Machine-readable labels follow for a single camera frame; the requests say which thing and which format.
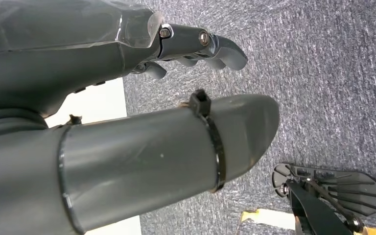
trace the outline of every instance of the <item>prosthetic arm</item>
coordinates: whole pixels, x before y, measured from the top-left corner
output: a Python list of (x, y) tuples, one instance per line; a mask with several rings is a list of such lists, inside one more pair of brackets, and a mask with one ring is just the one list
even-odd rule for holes
[(83, 234), (217, 191), (262, 157), (279, 110), (256, 94), (196, 91), (189, 108), (48, 129), (68, 94), (130, 73), (162, 78), (156, 61), (170, 60), (247, 63), (231, 40), (141, 5), (0, 1), (0, 235)]

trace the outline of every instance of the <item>black strap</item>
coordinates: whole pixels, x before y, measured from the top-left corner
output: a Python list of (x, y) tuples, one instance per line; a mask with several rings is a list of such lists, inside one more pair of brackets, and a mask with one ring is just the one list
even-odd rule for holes
[(211, 192), (214, 193), (224, 187), (227, 166), (220, 133), (218, 132), (217, 126), (210, 116), (211, 99), (204, 90), (196, 90), (191, 94), (188, 106), (194, 112), (194, 114), (204, 122), (214, 147), (217, 163), (217, 183), (215, 184), (215, 188), (211, 190)]

